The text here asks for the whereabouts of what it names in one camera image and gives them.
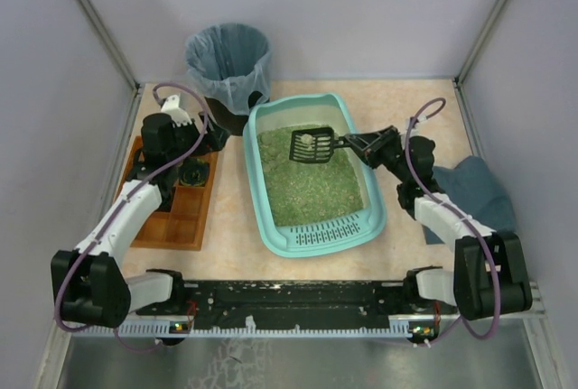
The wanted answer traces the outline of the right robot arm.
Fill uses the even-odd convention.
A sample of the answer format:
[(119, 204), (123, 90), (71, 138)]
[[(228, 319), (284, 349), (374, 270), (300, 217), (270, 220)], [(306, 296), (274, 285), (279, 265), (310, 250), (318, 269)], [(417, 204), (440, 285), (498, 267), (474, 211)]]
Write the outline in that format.
[(399, 205), (434, 232), (453, 253), (453, 268), (414, 269), (410, 291), (419, 300), (441, 301), (467, 320), (529, 310), (532, 292), (519, 237), (486, 227), (457, 207), (434, 178), (433, 140), (403, 137), (387, 127), (366, 134), (346, 134), (349, 148), (368, 167), (385, 167), (399, 181)]

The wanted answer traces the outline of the teal litter box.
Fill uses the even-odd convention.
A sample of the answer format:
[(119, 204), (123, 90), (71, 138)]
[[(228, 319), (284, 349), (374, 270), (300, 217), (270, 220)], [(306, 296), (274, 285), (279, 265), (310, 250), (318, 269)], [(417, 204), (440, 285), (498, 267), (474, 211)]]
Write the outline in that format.
[(289, 159), (291, 133), (331, 127), (356, 132), (335, 93), (285, 97), (253, 108), (243, 131), (247, 174), (261, 238), (285, 258), (333, 254), (376, 238), (387, 209), (376, 174), (347, 149), (324, 164)]

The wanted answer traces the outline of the black litter scoop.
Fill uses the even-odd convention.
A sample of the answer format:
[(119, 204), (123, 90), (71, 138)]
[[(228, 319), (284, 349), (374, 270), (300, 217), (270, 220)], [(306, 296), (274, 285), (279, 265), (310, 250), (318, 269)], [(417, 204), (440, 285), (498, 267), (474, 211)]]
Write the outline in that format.
[(294, 130), (291, 134), (289, 160), (303, 164), (322, 164), (330, 161), (337, 149), (348, 148), (342, 137), (331, 127)]

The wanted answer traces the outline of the litter clump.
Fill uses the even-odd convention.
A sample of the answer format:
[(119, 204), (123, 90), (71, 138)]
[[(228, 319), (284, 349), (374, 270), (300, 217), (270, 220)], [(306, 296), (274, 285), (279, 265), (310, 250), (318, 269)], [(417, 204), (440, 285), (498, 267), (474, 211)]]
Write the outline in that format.
[(302, 134), (300, 137), (300, 142), (306, 147), (313, 147), (315, 138), (311, 134)]

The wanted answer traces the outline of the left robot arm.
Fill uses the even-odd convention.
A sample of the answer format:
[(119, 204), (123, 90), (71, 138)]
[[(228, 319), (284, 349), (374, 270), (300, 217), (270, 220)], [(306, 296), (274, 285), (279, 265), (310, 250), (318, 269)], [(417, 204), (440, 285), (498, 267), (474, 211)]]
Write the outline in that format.
[(180, 273), (149, 269), (126, 278), (121, 266), (146, 221), (173, 208), (185, 162), (224, 148), (228, 131), (206, 113), (199, 117), (200, 126), (177, 125), (166, 113), (146, 116), (117, 199), (84, 240), (51, 259), (54, 318), (61, 329), (116, 329), (133, 312), (150, 306), (171, 310), (180, 304)]

